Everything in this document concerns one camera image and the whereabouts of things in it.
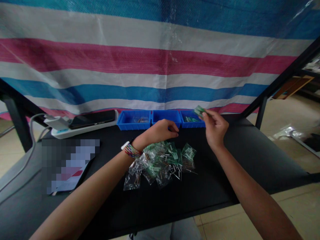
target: bracelet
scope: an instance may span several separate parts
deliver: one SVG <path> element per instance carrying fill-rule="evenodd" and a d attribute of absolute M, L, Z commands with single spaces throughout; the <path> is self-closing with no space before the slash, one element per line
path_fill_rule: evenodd
<path fill-rule="evenodd" d="M 128 143 L 124 148 L 123 148 L 124 152 L 129 155 L 132 158 L 139 158 L 143 151 L 139 151 L 137 149 L 135 149 L 131 143 Z"/>

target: blue plastic bin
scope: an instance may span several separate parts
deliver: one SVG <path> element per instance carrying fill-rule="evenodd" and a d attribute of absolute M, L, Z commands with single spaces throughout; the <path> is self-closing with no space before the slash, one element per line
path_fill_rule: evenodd
<path fill-rule="evenodd" d="M 122 111 L 117 125 L 121 131 L 127 130 L 143 130 L 150 128 L 151 111 Z"/>
<path fill-rule="evenodd" d="M 159 120 L 168 119 L 174 121 L 177 127 L 181 125 L 181 118 L 179 111 L 175 110 L 153 110 L 152 111 L 152 124 L 155 124 Z"/>
<path fill-rule="evenodd" d="M 180 117 L 181 117 L 181 125 L 182 128 L 200 128 L 200 127 L 206 127 L 206 124 L 203 120 L 200 120 L 198 115 L 194 113 L 194 111 L 180 111 Z M 199 119 L 200 122 L 185 122 L 185 117 L 193 117 L 196 119 Z"/>

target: floor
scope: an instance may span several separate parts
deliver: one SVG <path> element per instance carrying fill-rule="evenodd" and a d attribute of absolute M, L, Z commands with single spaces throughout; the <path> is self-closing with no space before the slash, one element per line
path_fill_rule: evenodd
<path fill-rule="evenodd" d="M 248 119 L 254 124 L 256 114 Z M 309 130 L 320 124 L 320 104 L 294 95 L 266 105 L 261 131 L 309 173 L 320 172 L 320 159 L 289 137 L 292 129 Z M 0 120 L 0 132 L 10 127 Z M 41 129 L 35 131 L 37 138 Z M 24 155 L 15 130 L 0 138 L 0 177 Z M 291 189 L 272 197 L 301 236 L 320 240 L 320 184 Z M 203 239 L 261 239 L 240 204 L 194 217 Z"/>

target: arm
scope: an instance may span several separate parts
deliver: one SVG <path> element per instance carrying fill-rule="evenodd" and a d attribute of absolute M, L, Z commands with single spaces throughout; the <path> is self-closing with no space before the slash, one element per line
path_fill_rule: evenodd
<path fill-rule="evenodd" d="M 220 114 L 203 113 L 209 146 L 218 158 L 243 209 L 263 239 L 302 239 L 276 201 L 241 167 L 224 147 L 228 122 Z"/>
<path fill-rule="evenodd" d="M 177 137 L 178 131 L 174 122 L 164 119 L 139 135 L 132 145 L 142 151 L 151 143 Z M 73 191 L 30 239 L 77 239 L 133 161 L 124 151 L 118 153 Z"/>

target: white stripe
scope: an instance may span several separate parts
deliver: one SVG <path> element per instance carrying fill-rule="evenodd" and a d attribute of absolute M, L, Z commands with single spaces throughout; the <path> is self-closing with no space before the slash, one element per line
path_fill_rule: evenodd
<path fill-rule="evenodd" d="M 242 87 L 246 83 L 270 85 L 277 74 L 253 73 L 249 77 L 218 77 L 198 74 L 115 74 L 81 69 L 66 69 L 52 72 L 38 72 L 20 63 L 0 64 L 1 77 L 32 80 L 48 83 L 54 88 L 68 88 L 81 84 L 115 85 L 121 87 L 206 87 L 212 89 Z"/>
<path fill-rule="evenodd" d="M 156 103 L 140 100 L 125 100 L 125 99 L 98 99 L 86 102 L 80 105 L 70 105 L 63 103 L 57 99 L 49 98 L 34 98 L 26 96 L 31 102 L 39 107 L 49 109 L 67 110 L 75 115 L 87 113 L 91 111 L 106 109 L 106 108 L 128 108 L 128 109 L 194 109 L 196 106 L 201 105 L 205 108 L 222 107 L 229 103 L 252 103 L 256 97 L 248 96 L 234 96 L 231 99 L 219 99 L 213 102 L 191 101 L 191 100 L 177 100 L 167 103 Z"/>
<path fill-rule="evenodd" d="M 312 40 L 214 32 L 117 16 L 0 4 L 0 38 L 142 47 L 243 57 L 299 56 Z"/>

